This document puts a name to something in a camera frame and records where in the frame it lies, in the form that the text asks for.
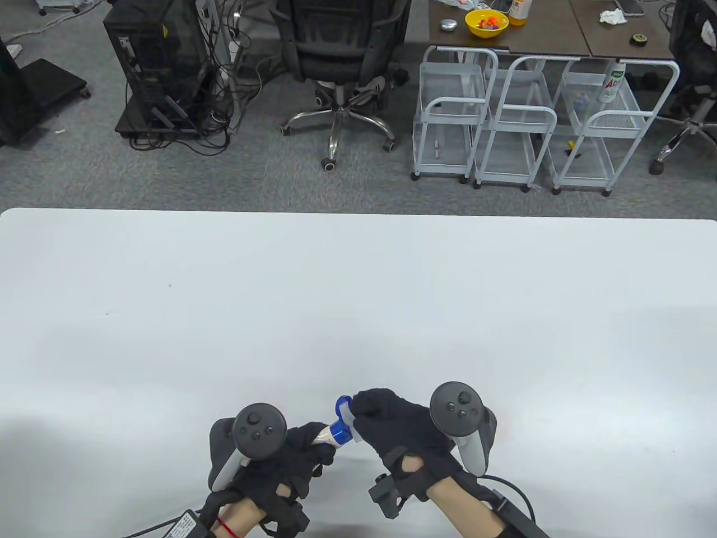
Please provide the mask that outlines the person's right hand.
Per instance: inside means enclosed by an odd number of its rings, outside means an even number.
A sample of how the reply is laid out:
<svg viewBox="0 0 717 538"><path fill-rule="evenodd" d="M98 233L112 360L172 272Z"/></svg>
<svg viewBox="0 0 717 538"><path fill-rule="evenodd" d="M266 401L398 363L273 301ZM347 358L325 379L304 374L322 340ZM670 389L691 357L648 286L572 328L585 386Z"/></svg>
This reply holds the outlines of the person's right hand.
<svg viewBox="0 0 717 538"><path fill-rule="evenodd" d="M396 518L413 495L427 502L432 486L463 468L451 455L455 443L436 427L427 407L374 388L356 393L350 408L354 428L387 469L369 489L386 518Z"/></svg>

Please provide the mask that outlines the person's left hand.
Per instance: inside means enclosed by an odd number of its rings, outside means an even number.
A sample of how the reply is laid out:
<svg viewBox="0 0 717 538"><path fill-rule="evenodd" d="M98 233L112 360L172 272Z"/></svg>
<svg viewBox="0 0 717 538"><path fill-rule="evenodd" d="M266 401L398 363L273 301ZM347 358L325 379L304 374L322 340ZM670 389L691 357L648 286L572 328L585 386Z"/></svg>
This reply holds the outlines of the person's left hand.
<svg viewBox="0 0 717 538"><path fill-rule="evenodd" d="M308 526L300 499L313 477L333 463L336 448L314 444L326 424L309 422L290 428L282 448L271 458L252 461L225 490L208 496L200 522L214 536L247 536L259 525L276 523L268 536L295 537Z"/></svg>

